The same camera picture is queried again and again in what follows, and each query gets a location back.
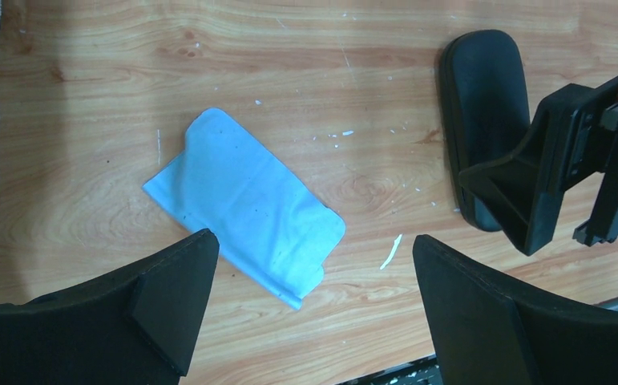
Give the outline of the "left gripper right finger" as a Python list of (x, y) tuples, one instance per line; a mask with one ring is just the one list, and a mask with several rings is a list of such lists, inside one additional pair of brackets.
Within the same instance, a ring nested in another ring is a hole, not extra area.
[(429, 235), (412, 253), (445, 384), (618, 384), (618, 311), (542, 290)]

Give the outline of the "light blue cleaning cloth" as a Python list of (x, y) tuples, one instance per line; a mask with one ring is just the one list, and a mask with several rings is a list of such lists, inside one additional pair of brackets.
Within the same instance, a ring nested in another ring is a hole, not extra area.
[(299, 309), (345, 235), (343, 219), (263, 144), (219, 108), (203, 111), (184, 150), (143, 185), (190, 232), (211, 230), (220, 253)]

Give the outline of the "black glasses case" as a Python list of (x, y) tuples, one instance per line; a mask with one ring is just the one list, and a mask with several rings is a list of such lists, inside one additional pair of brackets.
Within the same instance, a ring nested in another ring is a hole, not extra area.
[(476, 30), (450, 42), (437, 68), (442, 129), (450, 178), (463, 219), (477, 229), (501, 227), (459, 183), (461, 171), (513, 150), (530, 127), (519, 48), (501, 30)]

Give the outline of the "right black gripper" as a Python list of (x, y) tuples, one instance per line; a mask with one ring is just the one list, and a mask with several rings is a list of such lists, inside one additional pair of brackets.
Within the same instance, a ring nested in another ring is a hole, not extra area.
[(587, 246), (618, 238), (618, 76), (551, 93), (514, 149), (460, 172), (459, 180), (531, 256), (552, 240), (565, 192), (596, 172), (604, 177), (595, 204), (573, 234)]

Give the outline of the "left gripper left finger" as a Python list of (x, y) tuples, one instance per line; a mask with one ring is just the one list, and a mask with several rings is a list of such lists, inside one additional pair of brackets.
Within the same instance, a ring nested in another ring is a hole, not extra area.
[(219, 248), (203, 229), (87, 282), (0, 304), (0, 384), (177, 384)]

